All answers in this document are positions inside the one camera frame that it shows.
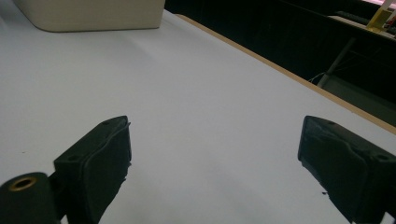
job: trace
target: white table surface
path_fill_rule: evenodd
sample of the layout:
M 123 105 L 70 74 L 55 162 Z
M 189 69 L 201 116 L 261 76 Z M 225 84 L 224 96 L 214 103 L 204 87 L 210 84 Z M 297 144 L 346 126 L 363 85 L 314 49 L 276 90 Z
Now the white table surface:
M 297 160 L 304 116 L 396 152 L 394 134 L 169 12 L 156 30 L 54 34 L 0 0 L 1 183 L 51 174 L 119 115 L 133 165 L 101 223 L 347 223 Z

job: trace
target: white container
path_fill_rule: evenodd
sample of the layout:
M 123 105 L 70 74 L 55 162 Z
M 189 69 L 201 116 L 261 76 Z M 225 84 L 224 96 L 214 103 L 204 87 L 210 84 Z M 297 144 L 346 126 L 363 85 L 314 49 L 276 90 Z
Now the white container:
M 50 32 L 158 28 L 165 0 L 14 0 L 39 29 Z

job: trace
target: wooden table edge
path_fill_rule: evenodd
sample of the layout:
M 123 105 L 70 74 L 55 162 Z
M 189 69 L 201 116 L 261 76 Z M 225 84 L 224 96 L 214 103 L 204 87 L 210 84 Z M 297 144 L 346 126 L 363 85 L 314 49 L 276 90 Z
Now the wooden table edge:
M 333 94 L 331 94 L 331 93 L 319 88 L 318 86 L 306 81 L 305 79 L 294 75 L 292 72 L 286 70 L 285 68 L 283 68 L 283 67 L 281 67 L 281 66 L 279 66 L 279 65 L 277 65 L 277 64 L 275 64 L 273 62 L 270 62 L 269 60 L 263 58 L 262 56 L 260 56 L 259 54 L 251 51 L 250 49 L 246 49 L 245 47 L 237 44 L 236 42 L 232 41 L 231 39 L 229 39 L 229 38 L 227 38 L 227 37 L 225 37 L 223 35 L 220 35 L 220 34 L 214 32 L 213 30 L 210 30 L 209 28 L 203 26 L 201 23 L 199 23 L 197 21 L 194 21 L 194 20 L 192 20 L 192 19 L 190 19 L 190 18 L 188 18 L 188 17 L 186 17 L 184 15 L 180 15 L 180 14 L 176 14 L 176 15 L 179 18 L 181 18 L 183 21 L 186 21 L 186 22 L 190 23 L 191 25 L 193 25 L 193 26 L 195 26 L 195 27 L 207 32 L 208 34 L 213 35 L 214 37 L 216 37 L 216 38 L 220 39 L 221 41 L 233 46 L 234 48 L 245 52 L 247 55 L 259 60 L 260 62 L 271 66 L 272 68 L 274 68 L 275 70 L 279 71 L 280 73 L 282 73 L 282 74 L 286 75 L 287 77 L 290 77 L 291 79 L 299 82 L 300 84 L 306 86 L 307 88 L 311 89 L 312 91 L 315 91 L 315 92 L 319 93 L 320 95 L 323 95 L 324 97 L 330 99 L 331 101 L 335 102 L 336 104 L 338 104 L 338 105 L 346 108 L 347 110 L 351 111 L 352 113 L 357 114 L 358 116 L 371 121 L 373 124 L 375 124 L 375 125 L 383 128 L 383 129 L 387 130 L 390 133 L 396 134 L 396 127 L 386 123 L 384 120 L 379 119 L 379 118 L 377 118 L 377 117 L 365 112 L 364 110 L 362 110 L 362 109 L 360 109 L 360 108 L 358 108 L 358 107 L 356 107 L 356 106 L 354 106 L 354 105 L 342 100 L 341 98 L 339 98 L 339 97 L 337 97 L 337 96 L 335 96 L 335 95 L 333 95 Z

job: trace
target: dark floor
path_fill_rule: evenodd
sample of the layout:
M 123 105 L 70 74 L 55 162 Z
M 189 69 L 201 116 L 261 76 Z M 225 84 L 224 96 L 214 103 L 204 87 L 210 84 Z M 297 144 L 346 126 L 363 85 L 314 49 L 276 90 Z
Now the dark floor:
M 188 16 L 307 80 L 326 72 L 355 38 L 333 74 L 396 104 L 396 41 L 327 17 L 344 10 L 371 18 L 377 8 L 361 0 L 167 0 L 165 4 L 165 9 Z

